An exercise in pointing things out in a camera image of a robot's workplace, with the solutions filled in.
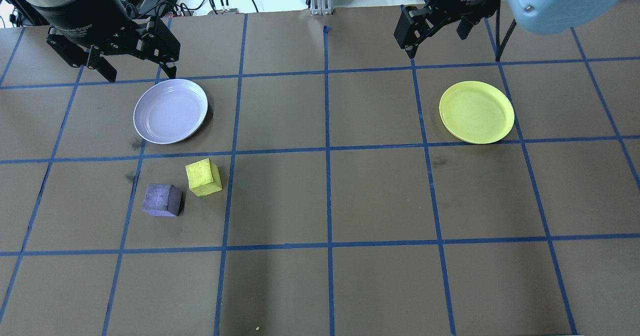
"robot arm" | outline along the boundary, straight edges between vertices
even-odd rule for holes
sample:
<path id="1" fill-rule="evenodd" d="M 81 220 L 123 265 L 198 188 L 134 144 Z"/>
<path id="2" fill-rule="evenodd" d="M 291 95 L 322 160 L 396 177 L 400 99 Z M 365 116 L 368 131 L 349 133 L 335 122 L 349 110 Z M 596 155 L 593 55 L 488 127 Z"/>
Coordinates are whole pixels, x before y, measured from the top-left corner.
<path id="1" fill-rule="evenodd" d="M 26 1 L 51 24 L 46 43 L 71 67 L 84 65 L 115 82 L 117 72 L 103 55 L 131 55 L 176 77 L 180 43 L 160 17 L 137 24 L 119 0 Z"/>
<path id="2" fill-rule="evenodd" d="M 514 14 L 502 45 L 498 44 L 496 61 L 505 48 L 506 40 L 519 24 L 524 30 L 541 35 L 558 33 L 580 26 L 597 18 L 619 0 L 506 0 Z M 471 28 L 483 18 L 500 10 L 501 0 L 424 0 L 425 7 L 406 7 L 395 28 L 394 37 L 400 48 L 413 58 L 418 45 L 443 26 L 460 21 L 457 34 L 464 40 Z"/>
<path id="3" fill-rule="evenodd" d="M 418 10 L 407 6 L 402 9 L 393 36 L 409 58 L 416 56 L 418 46 L 436 34 L 443 26 L 460 21 L 457 34 L 467 39 L 473 26 L 483 18 L 494 15 L 500 0 L 424 0 L 425 7 Z"/>

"wooden block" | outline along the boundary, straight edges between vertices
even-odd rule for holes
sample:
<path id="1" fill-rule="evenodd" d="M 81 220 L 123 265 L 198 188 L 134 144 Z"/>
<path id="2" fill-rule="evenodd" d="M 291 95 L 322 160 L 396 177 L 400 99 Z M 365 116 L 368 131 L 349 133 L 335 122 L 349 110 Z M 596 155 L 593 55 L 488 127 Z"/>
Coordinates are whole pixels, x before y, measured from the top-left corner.
<path id="1" fill-rule="evenodd" d="M 198 197 L 222 190 L 218 167 L 209 158 L 186 165 L 189 190 Z"/>
<path id="2" fill-rule="evenodd" d="M 177 217 L 182 198 L 176 186 L 151 183 L 146 186 L 142 211 L 151 216 Z"/>

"blue tape line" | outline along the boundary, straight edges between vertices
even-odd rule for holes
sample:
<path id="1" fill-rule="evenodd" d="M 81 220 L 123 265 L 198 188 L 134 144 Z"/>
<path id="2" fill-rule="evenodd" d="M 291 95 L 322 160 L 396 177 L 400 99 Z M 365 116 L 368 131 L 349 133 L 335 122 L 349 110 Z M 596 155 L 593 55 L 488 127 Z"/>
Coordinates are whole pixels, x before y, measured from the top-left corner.
<path id="1" fill-rule="evenodd" d="M 587 58 L 588 62 L 615 62 L 615 61 L 637 61 L 640 56 L 635 57 L 608 57 L 608 58 Z"/>
<path id="2" fill-rule="evenodd" d="M 578 240 L 623 240 L 640 238 L 640 233 L 610 233 L 594 235 L 561 235 L 551 236 L 553 241 L 578 241 Z M 391 240 L 391 241 L 347 241 L 332 242 L 331 247 L 393 247 L 402 245 L 445 245 L 453 244 L 503 244 L 520 242 L 545 242 L 546 236 L 526 237 L 496 237 L 496 238 L 449 238 L 439 240 Z M 313 242 L 301 244 L 257 244 L 257 245 L 227 245 L 227 251 L 256 251 L 265 249 L 314 249 L 327 248 L 327 242 Z M 165 247 L 165 248 L 135 248 L 135 249 L 69 249 L 54 251 L 25 251 L 23 256 L 64 256 L 74 254 L 147 254 L 147 253 L 175 253 L 175 252 L 215 252 L 222 251 L 222 246 L 201 247 Z M 18 256 L 19 251 L 0 252 L 2 256 Z"/>
<path id="3" fill-rule="evenodd" d="M 302 244 L 270 244 L 270 245 L 227 245 L 227 251 L 256 251 L 263 249 L 299 249 L 299 248 L 326 248 L 326 242 L 302 243 Z"/>
<path id="4" fill-rule="evenodd" d="M 548 65 L 548 64 L 581 64 L 582 60 L 546 60 L 546 61 L 510 61 L 502 62 L 503 65 Z"/>
<path id="5" fill-rule="evenodd" d="M 614 58 L 588 58 L 588 62 L 615 62 L 615 61 L 628 61 L 628 60 L 640 60 L 640 56 L 637 57 L 614 57 Z M 515 62 L 502 62 L 503 65 L 536 65 L 536 64 L 573 64 L 581 63 L 583 60 L 543 60 L 543 61 L 515 61 Z M 462 67 L 489 67 L 496 65 L 495 63 L 478 63 L 478 64 L 445 64 L 445 65 L 419 65 L 416 69 L 447 69 L 447 68 L 462 68 Z M 402 67 L 381 67 L 381 68 L 361 68 L 361 69 L 330 69 L 328 72 L 333 73 L 356 73 L 356 72 L 384 72 L 384 71 L 407 71 L 411 69 L 409 66 Z M 276 73 L 254 73 L 243 74 L 243 78 L 254 77 L 277 77 L 277 76 L 295 76 L 304 74 L 324 74 L 324 71 L 299 71 L 299 72 L 276 72 Z M 185 80 L 217 80 L 222 78 L 238 78 L 237 74 L 222 74 L 217 76 L 191 76 L 183 77 Z M 168 78 L 160 78 L 160 81 L 166 81 Z M 116 81 L 115 83 L 148 83 L 154 80 L 123 80 Z M 109 82 L 84 82 L 79 86 L 93 86 L 93 85 L 109 85 Z M 50 85 L 21 85 L 21 86 L 2 86 L 0 90 L 11 89 L 25 89 L 25 88 L 49 88 L 49 87 L 73 87 L 73 83 L 57 83 Z"/>
<path id="6" fill-rule="evenodd" d="M 603 136 L 603 137 L 538 138 L 538 139 L 532 139 L 532 140 L 523 139 L 522 142 L 526 144 L 535 144 L 535 143 L 554 143 L 554 142 L 594 142 L 594 141 L 615 141 L 615 140 L 617 140 L 617 138 L 614 136 Z"/>
<path id="7" fill-rule="evenodd" d="M 640 233 L 610 233 L 608 235 L 567 235 L 551 236 L 556 241 L 572 240 L 621 240 L 624 238 L 640 238 Z"/>
<path id="8" fill-rule="evenodd" d="M 167 21 L 167 28 L 171 29 L 171 22 L 173 18 L 169 18 Z M 155 80 L 153 81 L 156 85 L 160 83 L 160 75 L 162 74 L 162 68 L 158 66 L 157 71 L 155 72 Z M 135 178 L 133 179 L 133 184 L 131 185 L 131 195 L 128 199 L 128 207 L 126 208 L 126 216 L 124 226 L 122 227 L 122 238 L 120 239 L 120 245 L 118 250 L 118 260 L 116 261 L 116 267 L 113 272 L 113 281 L 111 283 L 111 291 L 109 293 L 109 302 L 107 303 L 107 310 L 104 314 L 104 323 L 102 324 L 102 336 L 107 335 L 107 331 L 109 329 L 109 321 L 112 316 L 112 308 L 114 307 L 114 298 L 116 293 L 116 288 L 118 286 L 118 279 L 120 278 L 120 269 L 122 266 L 122 257 L 124 254 L 124 247 L 127 242 L 127 235 L 129 233 L 129 223 L 131 222 L 131 213 L 133 212 L 133 203 L 136 198 L 136 190 L 138 189 L 138 181 L 140 180 L 140 172 L 142 171 L 142 162 L 145 159 L 145 149 L 147 148 L 146 140 L 142 139 L 142 145 L 140 146 L 140 152 L 137 156 L 137 167 L 135 168 Z"/>
<path id="9" fill-rule="evenodd" d="M 6 67 L 2 72 L 2 77 L 0 78 L 0 86 L 5 82 L 5 78 L 7 73 L 9 73 L 9 67 L 11 67 L 11 62 L 14 61 L 14 57 L 16 56 L 16 52 L 18 51 L 18 46 L 20 46 L 20 41 L 23 40 L 23 35 L 25 34 L 26 28 L 23 27 L 20 31 L 20 35 L 18 35 L 18 40 L 15 42 L 15 46 L 13 47 L 13 51 L 11 52 L 11 56 L 9 56 L 9 60 L 6 63 Z"/>
<path id="10" fill-rule="evenodd" d="M 456 322 L 453 315 L 453 302 L 451 301 L 449 273 L 447 271 L 447 261 L 444 253 L 444 244 L 442 242 L 442 230 L 440 225 L 440 216 L 438 214 L 438 202 L 436 199 L 436 190 L 434 187 L 434 174 L 432 173 L 432 161 L 429 155 L 427 132 L 425 130 L 425 118 L 423 117 L 423 102 L 420 97 L 420 88 L 418 87 L 416 61 L 413 59 L 411 59 L 411 74 L 413 76 L 413 91 L 415 92 L 415 102 L 418 109 L 418 119 L 420 121 L 420 133 L 422 134 L 422 142 L 424 146 L 424 160 L 427 166 L 427 177 L 429 178 L 429 192 L 431 197 L 431 207 L 433 210 L 433 221 L 435 224 L 436 235 L 438 237 L 438 253 L 442 271 L 442 284 L 444 287 L 444 296 L 446 300 L 446 311 L 448 313 L 448 325 L 451 330 L 451 334 L 453 336 L 456 336 Z"/>
<path id="11" fill-rule="evenodd" d="M 49 162 L 51 158 L 36 158 L 34 160 L 0 160 L 0 165 L 4 164 L 12 164 L 12 163 L 46 163 Z"/>
<path id="12" fill-rule="evenodd" d="M 151 83 L 151 82 L 155 82 L 157 79 L 158 78 L 149 78 L 146 80 L 121 80 L 121 81 L 115 81 L 115 82 L 109 82 L 109 81 L 82 82 L 79 84 L 79 86 L 84 87 L 84 86 L 122 85 L 126 83 L 145 83 L 145 82 Z"/>
<path id="13" fill-rule="evenodd" d="M 227 243 L 229 240 L 229 220 L 231 218 L 231 197 L 233 195 L 234 171 L 236 169 L 236 149 L 238 147 L 238 122 L 240 121 L 240 104 L 242 96 L 242 78 L 243 69 L 245 67 L 245 46 L 247 44 L 247 20 L 249 17 L 244 15 L 244 24 L 242 26 L 242 44 L 240 47 L 240 66 L 238 68 L 238 86 L 237 95 L 235 97 L 235 121 L 233 123 L 233 145 L 231 147 L 231 164 L 229 165 L 229 181 L 226 191 L 226 210 L 224 212 L 224 230 L 222 231 L 222 252 L 220 254 L 220 270 L 217 277 L 217 297 L 215 302 L 215 317 L 213 334 L 220 334 L 220 315 L 222 312 L 222 290 L 225 280 L 225 265 L 227 262 Z"/>
<path id="14" fill-rule="evenodd" d="M 398 240 L 398 241 L 350 241 L 334 242 L 334 247 L 383 247 L 398 245 L 437 245 L 438 240 Z"/>
<path id="15" fill-rule="evenodd" d="M 206 157 L 206 156 L 229 156 L 228 152 L 193 152 L 193 153 L 171 153 L 171 154 L 145 154 L 144 158 L 174 158 L 174 157 Z"/>
<path id="16" fill-rule="evenodd" d="M 489 35 L 489 39 L 491 40 L 491 46 L 495 52 L 498 51 L 496 47 L 496 42 L 494 41 L 494 36 L 491 31 L 491 27 L 489 26 L 489 21 L 484 19 L 484 25 L 486 26 L 487 34 Z M 511 103 L 514 103 L 512 99 L 511 92 L 509 90 L 509 85 L 507 83 L 507 78 L 505 76 L 505 70 L 503 69 L 503 65 L 501 62 L 498 62 L 498 70 L 500 71 L 500 78 L 502 79 L 502 84 L 504 85 L 504 91 Z M 551 255 L 551 261 L 553 262 L 553 268 L 555 270 L 555 276 L 558 281 L 558 287 L 560 288 L 560 294 L 562 295 L 562 301 L 564 302 L 564 309 L 567 314 L 567 319 L 569 321 L 569 326 L 571 327 L 571 331 L 573 334 L 577 334 L 576 331 L 576 322 L 574 322 L 574 314 L 571 311 L 571 306 L 569 304 L 569 298 L 567 297 L 567 290 L 565 289 L 565 282 L 562 277 L 562 273 L 560 272 L 560 265 L 558 264 L 558 257 L 556 256 L 556 249 L 554 247 L 553 240 L 551 239 L 551 232 L 549 230 L 549 224 L 547 223 L 547 216 L 545 215 L 545 209 L 542 206 L 542 199 L 540 197 L 540 191 L 538 190 L 538 184 L 536 182 L 536 177 L 533 172 L 533 166 L 531 165 L 531 159 L 529 157 L 529 152 L 527 150 L 527 145 L 524 142 L 524 137 L 522 137 L 522 129 L 520 126 L 520 122 L 518 120 L 518 115 L 515 115 L 514 124 L 516 126 L 516 130 L 518 131 L 518 138 L 520 141 L 520 145 L 522 148 L 522 153 L 524 155 L 526 169 L 528 171 L 528 176 L 531 180 L 531 186 L 533 188 L 533 193 L 535 195 L 535 201 L 537 203 L 537 208 L 540 213 L 540 220 L 542 221 L 542 227 L 544 228 L 544 235 L 546 238 L 546 242 L 549 246 L 549 252 Z"/>
<path id="17" fill-rule="evenodd" d="M 640 190 L 640 177 L 638 177 L 638 172 L 634 166 L 633 161 L 631 160 L 629 151 L 627 151 L 626 144 L 622 141 L 622 137 L 620 137 L 620 131 L 618 130 L 618 127 L 616 126 L 616 122 L 614 121 L 613 116 L 611 115 L 611 111 L 607 105 L 607 102 L 604 99 L 604 96 L 602 95 L 602 91 L 600 89 L 600 86 L 598 85 L 598 81 L 596 80 L 594 72 L 592 71 L 592 67 L 589 65 L 587 56 L 585 55 L 585 51 L 583 50 L 583 46 L 580 44 L 580 40 L 578 39 L 578 34 L 576 33 L 576 30 L 573 27 L 571 27 L 571 34 L 573 35 L 573 39 L 575 40 L 575 43 L 578 45 L 578 50 L 580 51 L 580 55 L 582 56 L 585 67 L 587 67 L 587 71 L 589 72 L 589 76 L 591 78 L 591 82 L 593 83 L 593 87 L 598 93 L 598 98 L 602 103 L 604 112 L 606 112 L 606 117 L 608 117 L 608 121 L 611 123 L 611 128 L 613 128 L 615 137 L 617 137 L 617 140 L 620 143 L 620 147 L 622 148 L 622 153 L 624 153 L 624 157 L 626 158 L 626 162 L 629 165 L 629 169 L 631 170 L 633 179 L 635 179 L 635 185 L 638 187 L 638 190 Z"/>
<path id="18" fill-rule="evenodd" d="M 107 162 L 137 160 L 139 156 L 54 158 L 53 162 Z"/>
<path id="19" fill-rule="evenodd" d="M 307 147 L 307 148 L 282 148 L 282 149 L 256 149 L 248 151 L 236 151 L 236 154 L 267 154 L 267 153 L 295 153 L 295 152 L 318 152 L 326 151 L 325 147 Z"/>
<path id="20" fill-rule="evenodd" d="M 624 140 L 637 140 L 640 139 L 640 135 L 622 136 Z M 533 138 L 524 139 L 522 142 L 526 144 L 535 143 L 552 143 L 552 142 L 594 142 L 594 141 L 608 141 L 617 140 L 615 136 L 603 136 L 603 137 L 567 137 L 567 138 Z M 519 144 L 520 140 L 499 140 L 493 144 Z M 374 145 L 359 145 L 359 146 L 331 146 L 331 151 L 355 151 L 360 149 L 395 149 L 395 148 L 418 148 L 423 147 L 424 144 L 374 144 Z M 432 142 L 427 143 L 428 147 L 455 147 L 455 146 L 474 146 L 467 142 Z M 306 147 L 306 148 L 280 148 L 280 149 L 255 149 L 246 151 L 235 151 L 235 154 L 272 154 L 272 153 L 297 153 L 297 152 L 324 152 L 326 147 Z M 157 154 L 144 154 L 144 158 L 174 158 L 174 157 L 206 157 L 206 156 L 230 156 L 232 151 L 217 151 L 217 152 L 192 152 L 192 153 L 157 153 Z M 137 160 L 138 156 L 115 156 L 115 157 L 81 157 L 81 158 L 54 158 L 53 162 L 107 162 L 107 161 L 125 161 L 125 160 Z M 51 158 L 35 158 L 30 160 L 0 160 L 0 164 L 11 163 L 46 163 Z"/>
<path id="21" fill-rule="evenodd" d="M 185 80 L 197 81 L 197 80 L 222 80 L 225 78 L 238 78 L 237 74 L 223 74 L 221 76 L 195 76 L 195 77 L 183 77 Z"/>
<path id="22" fill-rule="evenodd" d="M 9 286 L 6 289 L 6 293 L 4 295 L 4 301 L 2 302 L 2 308 L 0 308 L 0 323 L 2 323 L 2 319 L 5 316 L 5 311 L 7 310 L 7 303 L 9 302 L 11 291 L 13 290 L 14 284 L 16 283 L 16 277 L 18 276 L 18 270 L 20 268 L 20 264 L 23 261 L 23 256 L 27 248 L 27 243 L 29 242 L 29 237 L 32 234 L 32 230 L 34 229 L 34 222 L 36 219 L 36 215 L 38 214 L 40 203 L 42 201 L 42 194 L 44 193 L 44 189 L 47 185 L 49 174 L 51 173 L 51 167 L 53 166 L 53 158 L 55 158 L 56 152 L 58 151 L 58 146 L 60 145 L 60 140 L 62 139 L 62 133 L 65 130 L 67 119 L 69 118 L 69 112 L 71 112 L 71 106 L 73 105 L 74 99 L 76 98 L 76 92 L 78 91 L 78 82 L 80 82 L 80 77 L 82 76 L 83 69 L 84 67 L 80 67 L 80 70 L 78 71 L 78 76 L 75 79 L 75 86 L 73 87 L 73 91 L 71 91 L 71 96 L 69 97 L 69 102 L 66 105 L 66 110 L 64 111 L 64 117 L 62 118 L 62 123 L 60 124 L 60 130 L 58 131 L 57 137 L 55 138 L 55 144 L 53 146 L 53 150 L 51 151 L 51 158 L 48 161 L 48 165 L 46 166 L 46 172 L 44 174 L 44 178 L 42 179 L 40 190 L 38 191 L 38 197 L 36 197 L 36 202 L 33 206 L 33 211 L 29 218 L 27 231 L 22 240 L 22 247 L 20 248 L 20 253 L 18 254 L 18 258 L 15 261 L 15 266 L 13 268 L 13 273 L 11 274 Z"/>
<path id="23" fill-rule="evenodd" d="M 301 76 L 306 74 L 324 74 L 324 71 L 299 71 L 299 72 L 277 72 L 277 73 L 250 73 L 243 74 L 243 77 L 279 77 L 279 76 Z"/>
<path id="24" fill-rule="evenodd" d="M 450 65 L 421 65 L 416 66 L 416 62 L 413 62 L 414 67 L 409 69 L 446 69 L 446 68 L 466 68 L 466 67 L 488 67 L 496 65 L 494 63 L 480 63 L 480 64 L 450 64 Z"/>
<path id="25" fill-rule="evenodd" d="M 391 148 L 418 148 L 424 147 L 424 144 L 377 144 L 377 145 L 362 145 L 362 146 L 333 146 L 330 147 L 332 151 L 354 151 L 356 149 L 391 149 Z"/>
<path id="26" fill-rule="evenodd" d="M 25 251 L 25 256 L 69 256 L 74 254 L 118 254 L 118 249 L 64 249 L 59 251 Z"/>
<path id="27" fill-rule="evenodd" d="M 407 71 L 408 66 L 402 67 L 378 67 L 378 68 L 356 68 L 356 69 L 327 69 L 327 73 L 362 73 L 362 72 L 385 72 L 385 71 Z"/>
<path id="28" fill-rule="evenodd" d="M 445 245 L 458 244 L 505 244 L 515 242 L 545 242 L 546 236 L 529 236 L 529 237 L 496 237 L 496 238 L 453 238 L 450 240 L 442 240 Z"/>
<path id="29" fill-rule="evenodd" d="M 222 251 L 222 246 L 202 247 L 165 247 L 165 248 L 130 248 L 123 249 L 123 254 L 147 254 L 147 253 L 181 253 L 181 252 L 214 252 Z"/>
<path id="30" fill-rule="evenodd" d="M 74 87 L 73 83 L 57 83 L 54 85 L 22 85 L 22 86 L 2 86 L 0 90 L 24 90 L 32 88 L 55 88 L 55 87 Z"/>
<path id="31" fill-rule="evenodd" d="M 329 290 L 329 334 L 336 334 L 336 316 L 334 304 L 334 231 L 332 224 L 331 200 L 331 133 L 329 107 L 329 26 L 322 28 L 322 45 L 324 48 L 324 141 L 326 146 L 326 240 L 327 240 L 327 280 Z"/>

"yellow cube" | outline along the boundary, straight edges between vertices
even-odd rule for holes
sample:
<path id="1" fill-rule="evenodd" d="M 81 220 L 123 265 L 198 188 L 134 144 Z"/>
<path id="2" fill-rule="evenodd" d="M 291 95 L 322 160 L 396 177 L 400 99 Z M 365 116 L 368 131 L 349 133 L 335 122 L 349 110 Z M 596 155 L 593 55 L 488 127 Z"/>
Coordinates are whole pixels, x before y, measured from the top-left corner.
<path id="1" fill-rule="evenodd" d="M 198 197 L 222 190 L 218 167 L 208 158 L 186 165 L 189 190 Z"/>

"white plate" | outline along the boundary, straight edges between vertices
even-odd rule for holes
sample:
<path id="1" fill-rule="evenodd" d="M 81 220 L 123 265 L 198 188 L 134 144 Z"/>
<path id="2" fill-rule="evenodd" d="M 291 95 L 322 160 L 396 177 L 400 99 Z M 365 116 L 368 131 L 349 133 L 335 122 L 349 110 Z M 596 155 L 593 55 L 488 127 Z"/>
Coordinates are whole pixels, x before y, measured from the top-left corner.
<path id="1" fill-rule="evenodd" d="M 155 144 L 171 144 L 192 135 L 207 114 L 202 88 L 188 80 L 167 80 L 149 88 L 133 110 L 133 126 L 140 137 Z"/>

